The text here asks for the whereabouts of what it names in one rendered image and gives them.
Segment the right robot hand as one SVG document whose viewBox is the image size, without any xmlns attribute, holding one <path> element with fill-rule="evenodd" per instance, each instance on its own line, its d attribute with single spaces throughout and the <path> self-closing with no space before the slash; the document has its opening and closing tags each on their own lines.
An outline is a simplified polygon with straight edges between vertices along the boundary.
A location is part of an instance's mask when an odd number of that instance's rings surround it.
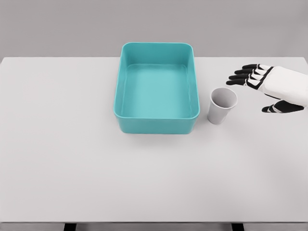
<svg viewBox="0 0 308 231">
<path fill-rule="evenodd" d="M 264 64 L 248 64 L 229 76 L 227 85 L 247 86 L 278 101 L 262 108 L 264 113 L 292 113 L 308 107 L 308 75 Z"/>
</svg>

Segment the white paper cup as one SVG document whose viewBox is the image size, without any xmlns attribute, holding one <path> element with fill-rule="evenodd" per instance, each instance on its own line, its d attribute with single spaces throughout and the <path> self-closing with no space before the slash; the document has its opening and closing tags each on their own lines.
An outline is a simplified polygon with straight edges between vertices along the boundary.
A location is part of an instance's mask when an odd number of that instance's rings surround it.
<svg viewBox="0 0 308 231">
<path fill-rule="evenodd" d="M 212 124 L 221 124 L 237 102 L 238 97 L 233 90 L 225 87 L 214 89 L 210 94 L 207 119 Z"/>
</svg>

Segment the teal plastic basket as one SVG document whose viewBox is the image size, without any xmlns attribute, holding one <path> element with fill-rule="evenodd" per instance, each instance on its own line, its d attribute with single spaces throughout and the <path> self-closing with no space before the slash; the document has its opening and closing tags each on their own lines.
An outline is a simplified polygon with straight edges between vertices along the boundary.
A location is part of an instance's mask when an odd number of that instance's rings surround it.
<svg viewBox="0 0 308 231">
<path fill-rule="evenodd" d="M 124 44 L 113 111 L 124 133 L 191 133 L 200 114 L 192 46 L 181 42 Z"/>
</svg>

